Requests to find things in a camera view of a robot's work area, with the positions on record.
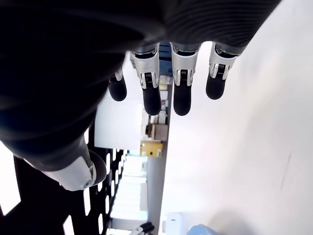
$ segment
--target yellow box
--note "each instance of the yellow box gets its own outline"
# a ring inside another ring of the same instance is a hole
[[[142,141],[140,145],[140,154],[141,156],[160,158],[162,157],[162,149],[162,143]]]

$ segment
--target blue object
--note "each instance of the blue object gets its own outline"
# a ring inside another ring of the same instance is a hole
[[[208,228],[207,226],[204,226],[203,224],[198,224],[192,226],[187,235],[219,235],[214,230]]]

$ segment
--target black fingertip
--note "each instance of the black fingertip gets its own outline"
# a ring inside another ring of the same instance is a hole
[[[109,92],[111,94],[111,97],[115,101],[123,101],[127,96],[127,89],[124,77],[122,80],[117,81],[116,77],[111,77],[110,83],[109,83]]]
[[[179,116],[185,116],[191,108],[191,86],[174,84],[174,110]]]
[[[158,87],[147,87],[142,89],[142,93],[146,112],[152,116],[158,115],[161,111],[161,96]]]
[[[221,78],[212,78],[209,73],[205,88],[206,95],[214,100],[221,98],[224,93],[225,82],[226,80]]]

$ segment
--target white wall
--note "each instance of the white wall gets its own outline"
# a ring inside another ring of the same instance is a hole
[[[283,0],[220,100],[205,94],[211,43],[202,45],[191,111],[171,117],[162,201],[162,214],[182,212],[184,234],[196,223],[313,234],[312,9],[311,0]]]
[[[140,149],[143,96],[139,78],[129,57],[128,52],[123,64],[126,98],[117,102],[107,90],[98,106],[94,139],[96,147]]]

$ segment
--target robotic hand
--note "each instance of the robotic hand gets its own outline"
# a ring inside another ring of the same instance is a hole
[[[218,99],[235,59],[279,2],[1,2],[0,140],[68,190],[96,185],[106,168],[83,133],[107,87],[113,99],[125,98],[125,52],[132,51],[145,109],[156,115],[158,42],[171,42],[174,109],[186,115],[201,43],[213,42],[206,93]]]

